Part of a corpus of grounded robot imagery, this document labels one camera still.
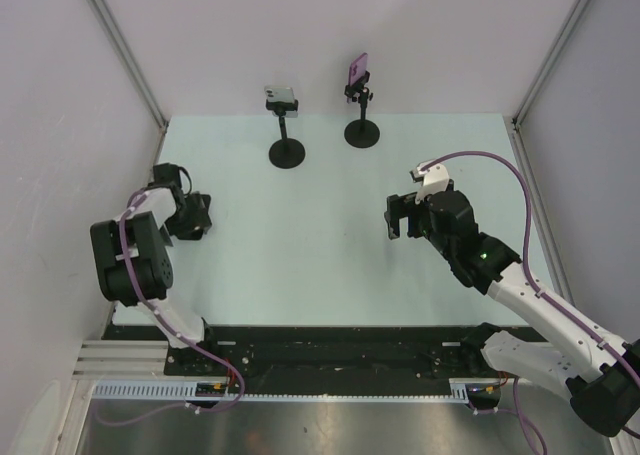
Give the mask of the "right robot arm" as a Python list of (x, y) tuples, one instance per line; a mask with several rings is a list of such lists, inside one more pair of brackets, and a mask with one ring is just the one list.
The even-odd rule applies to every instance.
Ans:
[(523, 260), (501, 240), (479, 230), (466, 196), (447, 189), (420, 198), (391, 195), (389, 237), (424, 238), (467, 288), (510, 309), (547, 342), (543, 348), (484, 323), (479, 341), (463, 348), (473, 376), (491, 369), (529, 380), (567, 400), (574, 413), (606, 437), (618, 435), (639, 410), (639, 345), (598, 326), (562, 297), (527, 275)]

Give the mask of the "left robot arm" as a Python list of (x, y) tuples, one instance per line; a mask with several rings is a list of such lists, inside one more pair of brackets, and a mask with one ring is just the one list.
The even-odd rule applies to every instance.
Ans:
[(152, 168), (151, 181), (124, 211), (90, 228), (100, 290), (105, 299), (151, 320), (197, 373), (214, 372), (220, 349), (205, 340), (206, 322), (170, 297), (174, 240), (199, 241), (212, 227), (211, 197), (193, 189), (187, 169), (172, 163)]

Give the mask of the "white smartphone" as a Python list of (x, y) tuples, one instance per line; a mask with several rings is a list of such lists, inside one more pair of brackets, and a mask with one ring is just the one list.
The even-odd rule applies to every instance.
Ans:
[(288, 86), (266, 85), (266, 110), (276, 117), (296, 118), (298, 116), (299, 101), (294, 91)]

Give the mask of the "black round-base phone stand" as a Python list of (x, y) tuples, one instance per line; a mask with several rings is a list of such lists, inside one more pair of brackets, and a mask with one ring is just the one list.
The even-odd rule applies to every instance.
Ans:
[(277, 168), (293, 169), (305, 159), (306, 151), (303, 144), (290, 138), (287, 132), (286, 119), (296, 118), (298, 115), (298, 101), (266, 101), (266, 109), (277, 118), (280, 129), (280, 139), (275, 141), (269, 149), (269, 160)]

